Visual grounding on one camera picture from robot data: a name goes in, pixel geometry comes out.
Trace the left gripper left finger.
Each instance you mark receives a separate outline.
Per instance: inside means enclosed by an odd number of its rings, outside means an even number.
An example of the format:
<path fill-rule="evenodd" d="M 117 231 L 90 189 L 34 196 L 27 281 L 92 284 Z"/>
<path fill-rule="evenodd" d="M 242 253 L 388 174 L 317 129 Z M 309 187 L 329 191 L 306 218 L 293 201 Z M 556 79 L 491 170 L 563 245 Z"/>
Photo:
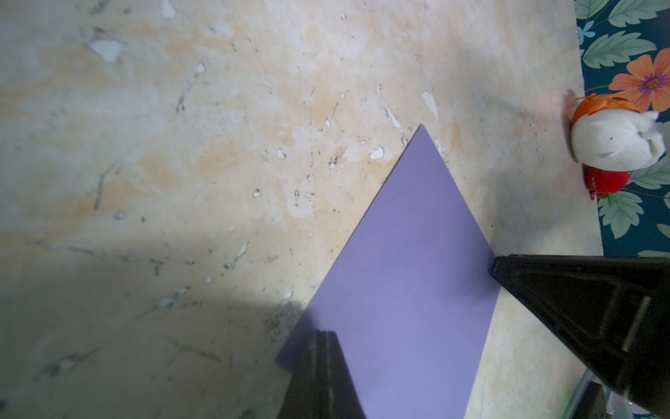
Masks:
<path fill-rule="evenodd" d="M 277 418 L 326 418 L 326 336 L 323 331 L 305 337 Z"/>

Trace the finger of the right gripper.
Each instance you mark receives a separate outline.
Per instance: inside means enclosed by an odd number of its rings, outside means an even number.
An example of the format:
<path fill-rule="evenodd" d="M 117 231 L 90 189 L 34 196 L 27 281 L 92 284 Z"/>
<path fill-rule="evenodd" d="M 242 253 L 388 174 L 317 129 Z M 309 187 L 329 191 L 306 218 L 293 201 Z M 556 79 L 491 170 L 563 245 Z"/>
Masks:
<path fill-rule="evenodd" d="M 668 259 L 509 255 L 490 274 L 603 384 L 668 416 Z"/>

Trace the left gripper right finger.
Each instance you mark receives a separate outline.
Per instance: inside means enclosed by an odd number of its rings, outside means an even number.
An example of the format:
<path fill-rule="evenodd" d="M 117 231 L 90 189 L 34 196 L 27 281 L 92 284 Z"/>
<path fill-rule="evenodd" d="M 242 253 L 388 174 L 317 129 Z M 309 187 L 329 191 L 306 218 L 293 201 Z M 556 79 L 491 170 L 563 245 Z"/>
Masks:
<path fill-rule="evenodd" d="M 365 418 L 347 361 L 334 332 L 326 333 L 326 411 L 328 418 Z"/>

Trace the purple square paper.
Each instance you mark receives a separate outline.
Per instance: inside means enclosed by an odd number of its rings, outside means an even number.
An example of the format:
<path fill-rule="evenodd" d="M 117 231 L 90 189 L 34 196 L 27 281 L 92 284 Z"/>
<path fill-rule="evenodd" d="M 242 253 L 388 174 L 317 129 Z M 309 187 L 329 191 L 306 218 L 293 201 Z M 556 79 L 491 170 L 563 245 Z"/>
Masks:
<path fill-rule="evenodd" d="M 499 294 L 490 245 L 424 127 L 277 356 L 338 336 L 365 418 L 462 418 Z"/>

